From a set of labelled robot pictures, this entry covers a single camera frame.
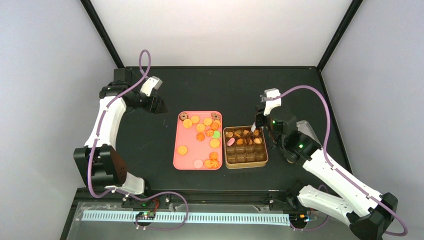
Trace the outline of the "pink round cookie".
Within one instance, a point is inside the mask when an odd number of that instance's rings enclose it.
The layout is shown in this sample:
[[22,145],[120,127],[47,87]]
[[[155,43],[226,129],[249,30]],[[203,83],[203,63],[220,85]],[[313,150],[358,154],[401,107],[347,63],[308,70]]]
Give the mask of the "pink round cookie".
[[232,146],[232,145],[234,145],[235,144],[235,142],[236,142],[236,139],[234,138],[234,137],[231,137],[227,142],[226,142],[226,145],[228,146],[228,147],[230,147],[230,146]]
[[196,159],[196,160],[193,162],[193,167],[194,167],[195,169],[201,169],[203,166],[204,166],[204,162],[203,162],[203,160],[201,160],[201,159]]

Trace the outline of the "pink plastic tray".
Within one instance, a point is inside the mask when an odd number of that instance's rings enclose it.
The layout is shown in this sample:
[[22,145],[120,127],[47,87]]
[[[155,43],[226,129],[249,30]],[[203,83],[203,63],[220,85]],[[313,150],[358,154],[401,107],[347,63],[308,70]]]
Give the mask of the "pink plastic tray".
[[[178,115],[176,127],[173,166],[177,170],[214,171],[223,164],[223,117],[218,111],[182,111],[188,113],[189,119],[181,121]],[[213,120],[211,113],[219,113],[221,120]],[[214,131],[220,131],[220,147],[212,148],[210,140],[213,139]],[[202,167],[195,169],[193,162],[197,159],[215,159],[220,162],[217,169]]]

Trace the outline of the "gold cookie tin box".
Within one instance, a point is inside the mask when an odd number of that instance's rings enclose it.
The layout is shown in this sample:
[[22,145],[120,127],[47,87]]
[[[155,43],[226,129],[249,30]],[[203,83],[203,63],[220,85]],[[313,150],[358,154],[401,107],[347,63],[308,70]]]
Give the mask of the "gold cookie tin box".
[[[225,165],[230,170],[264,167],[269,159],[264,131],[251,126],[229,126],[223,129]],[[226,143],[235,138],[232,146]]]

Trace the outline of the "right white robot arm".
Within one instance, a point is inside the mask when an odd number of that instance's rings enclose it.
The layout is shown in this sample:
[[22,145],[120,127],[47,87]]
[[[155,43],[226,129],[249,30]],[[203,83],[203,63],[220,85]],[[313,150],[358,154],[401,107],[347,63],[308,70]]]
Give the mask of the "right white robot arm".
[[288,108],[256,106],[253,128],[268,130],[274,146],[291,164],[301,166],[336,192],[331,195],[311,185],[286,193],[285,204],[316,209],[346,224],[360,240],[381,240],[394,220],[398,199],[369,187],[324,152],[323,146],[301,132]]

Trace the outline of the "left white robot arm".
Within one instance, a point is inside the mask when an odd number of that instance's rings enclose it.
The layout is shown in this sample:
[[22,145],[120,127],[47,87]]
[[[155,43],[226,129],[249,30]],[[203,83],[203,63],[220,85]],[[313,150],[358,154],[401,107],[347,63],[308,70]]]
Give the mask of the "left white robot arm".
[[147,180],[129,173],[116,150],[116,140],[127,108],[167,113],[163,99],[154,94],[162,83],[156,76],[143,75],[133,85],[125,80],[112,81],[99,92],[99,111],[92,132],[83,147],[73,152],[78,171],[93,197],[115,192],[143,196],[148,192]]

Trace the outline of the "green round cookie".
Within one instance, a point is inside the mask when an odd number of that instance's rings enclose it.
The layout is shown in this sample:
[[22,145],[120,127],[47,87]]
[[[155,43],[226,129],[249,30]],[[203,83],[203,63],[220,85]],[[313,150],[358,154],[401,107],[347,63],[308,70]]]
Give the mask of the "green round cookie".
[[218,131],[218,130],[215,130],[215,131],[213,132],[212,137],[213,137],[214,139],[219,139],[219,138],[221,137],[221,132],[220,132],[220,131]]

